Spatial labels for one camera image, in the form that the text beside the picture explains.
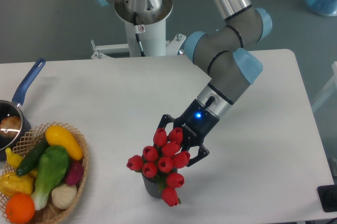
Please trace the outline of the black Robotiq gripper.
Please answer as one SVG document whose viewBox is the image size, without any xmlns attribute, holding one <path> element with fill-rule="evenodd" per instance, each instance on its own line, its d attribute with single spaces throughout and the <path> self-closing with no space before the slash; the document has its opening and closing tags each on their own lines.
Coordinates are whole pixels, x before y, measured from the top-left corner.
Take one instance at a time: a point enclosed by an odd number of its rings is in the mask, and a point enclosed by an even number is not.
<svg viewBox="0 0 337 224">
<path fill-rule="evenodd" d="M 197 155 L 189 160 L 187 167 L 196 164 L 210 154 L 203 142 L 204 138 L 220 120 L 208 110 L 214 101 L 215 98 L 208 98 L 206 103 L 202 105 L 195 99 L 182 115 L 176 119 L 169 114 L 163 114 L 157 126 L 157 129 L 166 129 L 168 125 L 169 129 L 173 129 L 176 126 L 181 127 L 183 130 L 183 151 L 188 151 L 192 147 L 199 147 Z"/>
</svg>

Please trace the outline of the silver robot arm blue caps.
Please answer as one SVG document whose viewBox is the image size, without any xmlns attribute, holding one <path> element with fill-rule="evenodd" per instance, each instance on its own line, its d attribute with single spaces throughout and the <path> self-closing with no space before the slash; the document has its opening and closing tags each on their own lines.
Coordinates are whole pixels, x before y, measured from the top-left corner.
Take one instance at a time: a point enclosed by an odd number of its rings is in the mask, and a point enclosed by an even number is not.
<svg viewBox="0 0 337 224">
<path fill-rule="evenodd" d="M 173 45 L 166 41 L 166 19 L 173 8 L 172 0 L 96 1 L 101 6 L 114 6 L 125 24 L 131 57 L 169 55 Z M 198 147 L 189 165 L 209 154 L 204 138 L 262 72 L 261 62 L 246 48 L 272 29 L 270 15 L 253 7 L 250 0 L 214 2 L 225 26 L 212 35 L 194 32 L 173 50 L 173 54 L 182 50 L 210 81 L 180 117 L 164 115 L 159 123 L 162 128 L 168 123 L 182 127 L 184 151 Z"/>
</svg>

